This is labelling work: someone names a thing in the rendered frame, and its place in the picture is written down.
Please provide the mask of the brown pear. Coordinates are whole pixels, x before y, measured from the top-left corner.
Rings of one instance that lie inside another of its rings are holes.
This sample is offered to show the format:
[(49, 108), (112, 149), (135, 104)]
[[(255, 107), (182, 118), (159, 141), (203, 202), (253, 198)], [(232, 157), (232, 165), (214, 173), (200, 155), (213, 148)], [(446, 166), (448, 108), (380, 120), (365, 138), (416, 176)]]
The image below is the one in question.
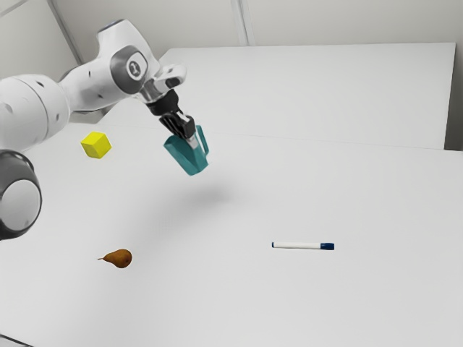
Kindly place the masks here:
[(132, 262), (132, 253), (127, 249), (118, 249), (98, 258), (98, 260), (109, 262), (117, 268), (126, 268)]

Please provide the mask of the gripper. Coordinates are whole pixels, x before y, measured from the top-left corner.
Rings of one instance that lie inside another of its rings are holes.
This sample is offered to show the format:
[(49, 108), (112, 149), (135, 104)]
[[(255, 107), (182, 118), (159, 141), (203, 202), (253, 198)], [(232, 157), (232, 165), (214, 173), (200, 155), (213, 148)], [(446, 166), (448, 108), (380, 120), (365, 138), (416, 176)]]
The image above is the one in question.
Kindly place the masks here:
[(148, 103), (147, 107), (172, 134), (184, 139), (192, 149), (198, 146), (195, 120), (182, 112), (175, 90), (170, 90), (158, 100)]

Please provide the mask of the yellow cube block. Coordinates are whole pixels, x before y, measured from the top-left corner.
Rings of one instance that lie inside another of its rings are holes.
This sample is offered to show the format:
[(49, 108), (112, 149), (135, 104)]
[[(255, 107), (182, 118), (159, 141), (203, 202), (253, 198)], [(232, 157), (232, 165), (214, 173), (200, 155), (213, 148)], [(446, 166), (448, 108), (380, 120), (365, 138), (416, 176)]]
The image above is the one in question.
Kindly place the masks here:
[(81, 142), (83, 150), (90, 158), (102, 159), (112, 148), (106, 134), (91, 132)]

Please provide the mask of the teal faceted mug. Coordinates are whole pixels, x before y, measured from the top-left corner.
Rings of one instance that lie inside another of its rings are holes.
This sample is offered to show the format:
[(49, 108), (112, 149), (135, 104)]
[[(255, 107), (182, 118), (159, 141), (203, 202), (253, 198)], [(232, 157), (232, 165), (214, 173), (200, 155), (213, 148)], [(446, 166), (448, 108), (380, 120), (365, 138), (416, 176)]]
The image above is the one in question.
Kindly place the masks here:
[(172, 135), (163, 146), (189, 176), (194, 176), (208, 167), (209, 148), (200, 125), (196, 126), (191, 138), (185, 140)]

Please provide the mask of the white marker pen blue cap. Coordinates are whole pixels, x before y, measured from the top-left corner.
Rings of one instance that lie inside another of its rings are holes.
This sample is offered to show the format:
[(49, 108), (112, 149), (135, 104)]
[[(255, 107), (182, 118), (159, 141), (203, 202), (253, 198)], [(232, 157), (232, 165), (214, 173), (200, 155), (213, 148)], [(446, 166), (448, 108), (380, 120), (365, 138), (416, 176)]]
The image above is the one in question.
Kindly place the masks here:
[(310, 250), (335, 250), (334, 243), (307, 243), (307, 242), (281, 242), (273, 241), (274, 249), (310, 249)]

